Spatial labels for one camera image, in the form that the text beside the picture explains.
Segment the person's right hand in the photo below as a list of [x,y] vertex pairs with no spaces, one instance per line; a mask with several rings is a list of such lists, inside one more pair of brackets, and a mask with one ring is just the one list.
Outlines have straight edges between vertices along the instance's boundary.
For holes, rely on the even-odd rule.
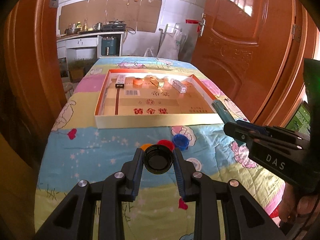
[[292,185],[286,183],[279,204],[278,214],[283,222],[289,222],[299,216],[302,223],[308,218],[317,202],[318,196],[303,196],[298,199]]

